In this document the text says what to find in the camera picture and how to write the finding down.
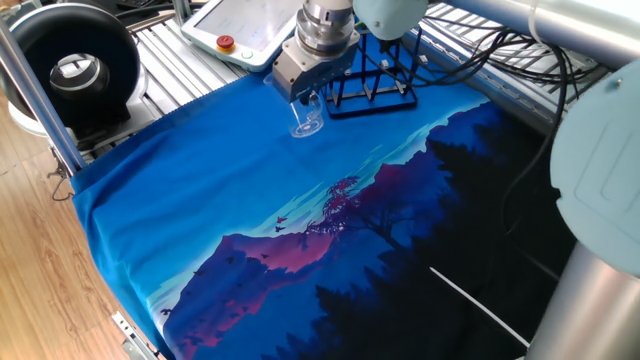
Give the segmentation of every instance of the wire rack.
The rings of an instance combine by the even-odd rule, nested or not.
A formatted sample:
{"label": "wire rack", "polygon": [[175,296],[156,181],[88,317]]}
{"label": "wire rack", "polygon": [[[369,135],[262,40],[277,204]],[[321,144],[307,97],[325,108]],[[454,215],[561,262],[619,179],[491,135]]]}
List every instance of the wire rack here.
{"label": "wire rack", "polygon": [[[426,15],[464,25],[486,28],[501,26],[499,23],[442,3],[430,6]],[[422,28],[420,52],[426,54],[430,61],[445,69],[452,69],[467,61],[478,47],[480,40],[487,37],[492,31],[433,19],[423,19],[420,22],[420,27]],[[405,36],[405,43],[413,47],[417,36],[417,29],[410,31],[408,36]],[[495,36],[497,34],[487,37],[483,42],[484,46],[490,46]],[[598,68],[577,83],[577,92],[573,86],[568,88],[565,112],[571,108],[581,94],[610,73],[607,68],[598,65],[588,57],[568,50],[567,54],[571,59],[574,72],[579,69],[586,71],[593,67]],[[560,73],[556,58],[542,44],[512,45],[500,49],[492,56],[492,59],[522,70],[545,74]],[[514,113],[535,129],[544,133],[551,129],[560,96],[559,85],[523,80],[504,73],[490,64],[485,65],[476,76],[468,81],[468,84],[482,91],[491,100]]]}
{"label": "wire rack", "polygon": [[154,19],[130,30],[146,73],[146,88],[139,99],[127,104],[130,120],[100,134],[90,149],[81,151],[87,163],[178,107],[248,74],[193,45],[182,36],[173,17]]}
{"label": "wire rack", "polygon": [[[418,98],[413,88],[392,79],[385,72],[401,78],[404,82],[410,83],[412,78],[405,77],[395,61],[384,56],[376,56],[380,48],[376,41],[371,43],[371,40],[368,40],[370,36],[373,37],[370,31],[361,31],[360,35],[359,50],[351,69],[321,89],[329,116],[332,119],[347,119],[415,107]],[[395,58],[399,59],[400,44],[394,45],[391,51],[394,51]],[[377,61],[381,60],[379,66],[384,70],[368,64],[367,58],[373,60],[372,55],[379,58]]]}

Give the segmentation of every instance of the pine tree silhouette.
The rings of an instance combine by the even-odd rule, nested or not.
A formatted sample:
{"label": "pine tree silhouette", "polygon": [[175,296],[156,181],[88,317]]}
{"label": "pine tree silhouette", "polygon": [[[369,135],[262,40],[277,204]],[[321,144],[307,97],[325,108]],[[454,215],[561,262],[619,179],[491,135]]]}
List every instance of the pine tree silhouette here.
{"label": "pine tree silhouette", "polygon": [[[429,235],[414,236],[411,250],[402,247],[411,256],[395,246],[380,254],[382,273],[365,269],[368,289],[352,286],[340,292],[317,287],[325,315],[313,322],[314,335],[308,340],[288,336],[288,349],[278,348],[277,357],[263,360],[513,360],[524,354],[521,344],[429,270],[437,268],[527,338],[533,336],[554,288],[514,253],[504,240],[499,217],[504,190],[531,159],[539,139],[516,136],[514,140],[509,128],[474,130],[484,141],[484,153],[428,141],[427,148],[442,162],[440,169],[448,173],[447,187],[438,194],[440,216]],[[381,207],[373,208],[386,208],[399,218],[404,210],[388,206],[393,204],[388,199],[403,197],[399,191],[390,188]],[[349,198],[361,203],[356,196]],[[349,212],[335,213],[351,216],[341,218],[340,226],[365,224],[355,206],[346,208]],[[372,217],[379,220],[379,214]],[[414,216],[416,221],[435,218],[427,207]],[[387,229],[369,229],[383,238],[387,235]],[[571,246],[571,241],[564,242]],[[488,281],[490,268],[494,276]]]}
{"label": "pine tree silhouette", "polygon": [[357,177],[348,177],[331,186],[327,191],[330,198],[323,208],[323,221],[310,222],[306,232],[336,234],[370,230],[396,251],[406,253],[407,249],[393,238],[392,231],[396,224],[409,220],[402,214],[407,203],[380,196],[378,191],[365,190],[354,195],[352,190],[357,181]]}

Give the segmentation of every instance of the wooden floor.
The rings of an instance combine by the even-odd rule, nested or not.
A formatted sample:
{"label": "wooden floor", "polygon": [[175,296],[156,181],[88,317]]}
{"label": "wooden floor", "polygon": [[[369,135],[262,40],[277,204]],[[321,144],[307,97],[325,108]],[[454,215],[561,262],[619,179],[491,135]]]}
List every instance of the wooden floor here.
{"label": "wooden floor", "polygon": [[[54,202],[56,162],[0,94],[0,359],[128,359],[71,201]],[[71,188],[64,184],[61,194]]]}
{"label": "wooden floor", "polygon": [[14,5],[18,5],[19,3],[19,0],[0,0],[0,8],[3,6],[12,7]]}

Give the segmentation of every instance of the fabric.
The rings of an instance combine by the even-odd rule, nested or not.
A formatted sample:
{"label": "fabric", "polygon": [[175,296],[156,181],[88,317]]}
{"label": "fabric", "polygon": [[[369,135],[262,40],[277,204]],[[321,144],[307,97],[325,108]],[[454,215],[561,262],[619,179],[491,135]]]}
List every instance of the fabric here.
{"label": "fabric", "polygon": [[418,97],[304,139],[259,76],[176,110],[72,179],[100,273],[168,358],[516,359],[430,267],[531,339],[555,284],[498,213],[539,141],[465,86]]}

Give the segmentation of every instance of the clear plastic part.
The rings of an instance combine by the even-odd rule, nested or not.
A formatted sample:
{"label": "clear plastic part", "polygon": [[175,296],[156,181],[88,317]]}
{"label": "clear plastic part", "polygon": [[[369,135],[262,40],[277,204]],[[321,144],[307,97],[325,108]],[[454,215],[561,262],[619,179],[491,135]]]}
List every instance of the clear plastic part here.
{"label": "clear plastic part", "polygon": [[[264,83],[271,86],[273,84],[273,76],[271,74],[267,75],[264,78]],[[308,100],[306,105],[300,100],[294,101],[290,104],[292,114],[284,116],[289,132],[295,138],[311,136],[324,126],[322,98],[315,91],[312,91]]]}

